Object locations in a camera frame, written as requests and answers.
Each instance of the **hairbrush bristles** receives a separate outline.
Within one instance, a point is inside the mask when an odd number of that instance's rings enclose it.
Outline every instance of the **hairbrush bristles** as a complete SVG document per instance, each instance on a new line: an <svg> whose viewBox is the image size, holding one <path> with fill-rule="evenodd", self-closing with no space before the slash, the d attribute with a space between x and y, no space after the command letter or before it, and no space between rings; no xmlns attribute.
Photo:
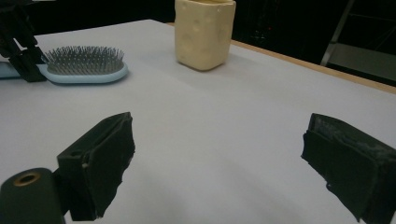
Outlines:
<svg viewBox="0 0 396 224"><path fill-rule="evenodd" d="M95 46L68 46L45 54L48 71L56 75L108 75L124 66L119 49Z"/></svg>

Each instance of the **white table surface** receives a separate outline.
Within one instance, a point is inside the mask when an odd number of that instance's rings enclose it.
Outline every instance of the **white table surface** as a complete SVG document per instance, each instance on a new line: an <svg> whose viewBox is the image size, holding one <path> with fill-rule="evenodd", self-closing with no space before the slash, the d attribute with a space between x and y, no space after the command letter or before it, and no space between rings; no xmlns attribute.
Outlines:
<svg viewBox="0 0 396 224"><path fill-rule="evenodd" d="M176 62L174 28L156 21L37 40L43 51L125 52L131 73L108 85L0 81L1 182L54 171L56 156L97 122L131 112L136 153L98 224L357 223L301 159L311 114L396 147L396 95L236 46L226 64L200 73Z"/></svg>

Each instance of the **cream plastic cup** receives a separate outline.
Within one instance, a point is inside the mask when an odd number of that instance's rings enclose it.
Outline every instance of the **cream plastic cup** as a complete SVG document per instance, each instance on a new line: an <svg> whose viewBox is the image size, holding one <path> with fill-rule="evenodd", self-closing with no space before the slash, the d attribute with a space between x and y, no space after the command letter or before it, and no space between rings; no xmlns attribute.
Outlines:
<svg viewBox="0 0 396 224"><path fill-rule="evenodd" d="M230 50L235 7L235 1L230 0L176 0L177 60L202 71L224 63Z"/></svg>

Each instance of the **white tabletop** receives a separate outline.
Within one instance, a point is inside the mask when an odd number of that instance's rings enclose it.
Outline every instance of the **white tabletop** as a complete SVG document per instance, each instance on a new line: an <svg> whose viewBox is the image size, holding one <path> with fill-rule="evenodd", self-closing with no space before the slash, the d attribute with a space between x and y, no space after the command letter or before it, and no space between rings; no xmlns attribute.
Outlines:
<svg viewBox="0 0 396 224"><path fill-rule="evenodd" d="M37 40L43 51L125 52L130 74L108 85L0 81L1 182L54 171L56 156L97 122L131 112L136 153L98 224L357 223L301 159L311 114L396 147L396 95L236 46L226 64L200 73L176 62L174 28L156 21Z"/></svg>

